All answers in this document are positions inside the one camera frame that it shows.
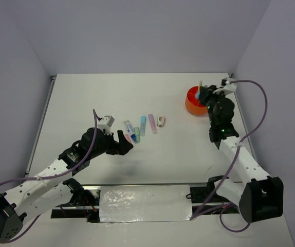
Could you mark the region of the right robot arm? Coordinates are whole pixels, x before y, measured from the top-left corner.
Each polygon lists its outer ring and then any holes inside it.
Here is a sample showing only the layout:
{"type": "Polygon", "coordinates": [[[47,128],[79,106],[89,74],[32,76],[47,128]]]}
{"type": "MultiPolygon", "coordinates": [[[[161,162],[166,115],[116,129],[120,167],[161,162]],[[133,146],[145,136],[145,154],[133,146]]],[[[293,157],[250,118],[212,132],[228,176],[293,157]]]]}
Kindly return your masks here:
{"type": "Polygon", "coordinates": [[[241,184],[231,181],[227,174],[207,188],[211,201],[226,198],[247,223],[277,218],[283,214],[284,185],[279,177],[266,172],[245,148],[232,124],[235,105],[227,98],[235,92],[236,84],[200,86],[196,98],[206,106],[210,121],[210,141],[231,162],[228,171],[235,170],[241,184]]]}

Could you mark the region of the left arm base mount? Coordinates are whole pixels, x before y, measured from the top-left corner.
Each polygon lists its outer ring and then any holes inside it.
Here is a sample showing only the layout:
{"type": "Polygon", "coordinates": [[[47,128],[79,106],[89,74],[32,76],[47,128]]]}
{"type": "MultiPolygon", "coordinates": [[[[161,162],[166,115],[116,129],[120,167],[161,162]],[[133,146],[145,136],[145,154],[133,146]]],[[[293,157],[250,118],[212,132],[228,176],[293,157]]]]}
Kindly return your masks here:
{"type": "Polygon", "coordinates": [[[51,218],[82,218],[88,223],[100,223],[100,187],[83,186],[73,178],[63,184],[70,189],[70,200],[53,208],[51,218]]]}

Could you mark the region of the small blue highlighter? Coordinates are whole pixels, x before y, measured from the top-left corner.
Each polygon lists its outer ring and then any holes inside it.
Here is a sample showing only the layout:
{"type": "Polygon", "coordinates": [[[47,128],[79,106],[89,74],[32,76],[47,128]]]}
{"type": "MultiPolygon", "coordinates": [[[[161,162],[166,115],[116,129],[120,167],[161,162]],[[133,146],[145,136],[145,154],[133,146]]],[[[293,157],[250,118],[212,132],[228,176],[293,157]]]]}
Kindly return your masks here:
{"type": "Polygon", "coordinates": [[[199,97],[200,97],[200,91],[197,91],[197,92],[195,93],[195,98],[196,98],[196,99],[199,99],[199,97]]]}

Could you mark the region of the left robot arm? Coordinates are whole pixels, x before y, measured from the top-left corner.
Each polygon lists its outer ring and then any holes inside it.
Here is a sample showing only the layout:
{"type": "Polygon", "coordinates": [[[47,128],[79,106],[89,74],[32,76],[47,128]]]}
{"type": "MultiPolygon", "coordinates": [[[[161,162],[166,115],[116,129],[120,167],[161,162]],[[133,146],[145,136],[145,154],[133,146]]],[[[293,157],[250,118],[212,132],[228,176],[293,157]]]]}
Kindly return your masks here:
{"type": "MultiPolygon", "coordinates": [[[[133,144],[121,130],[118,140],[108,128],[90,128],[43,171],[33,177],[20,178],[13,189],[0,192],[0,243],[21,238],[20,231],[49,209],[63,203],[78,205],[84,189],[74,176],[89,166],[90,160],[102,155],[125,155],[133,144]]],[[[0,183],[0,187],[15,180],[0,183]]]]}

